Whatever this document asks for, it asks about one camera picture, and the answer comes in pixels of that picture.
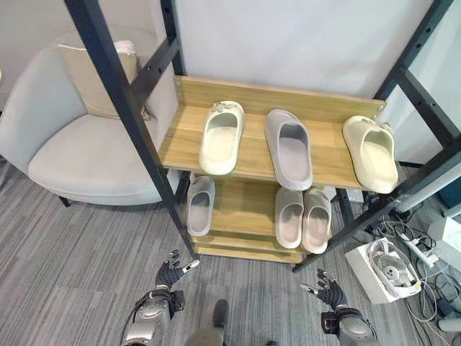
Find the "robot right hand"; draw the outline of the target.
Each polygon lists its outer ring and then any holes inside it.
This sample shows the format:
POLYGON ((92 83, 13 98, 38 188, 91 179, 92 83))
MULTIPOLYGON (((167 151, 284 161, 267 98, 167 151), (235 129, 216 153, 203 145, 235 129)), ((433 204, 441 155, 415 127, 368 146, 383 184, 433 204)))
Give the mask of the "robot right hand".
POLYGON ((317 278, 318 288, 314 288, 307 283, 301 283, 301 290, 314 295, 326 305, 330 306, 334 311, 349 308, 348 299, 336 279, 320 268, 317 269, 317 278))

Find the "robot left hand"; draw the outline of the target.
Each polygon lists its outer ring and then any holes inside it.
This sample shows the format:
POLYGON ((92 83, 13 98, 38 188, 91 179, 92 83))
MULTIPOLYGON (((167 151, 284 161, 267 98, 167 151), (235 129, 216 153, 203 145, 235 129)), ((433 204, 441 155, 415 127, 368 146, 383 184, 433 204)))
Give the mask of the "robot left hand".
POLYGON ((186 273, 196 268, 200 261, 194 259, 185 266, 180 265, 180 253, 174 249, 169 253, 168 259, 162 263, 156 274, 156 289, 170 290, 186 273))

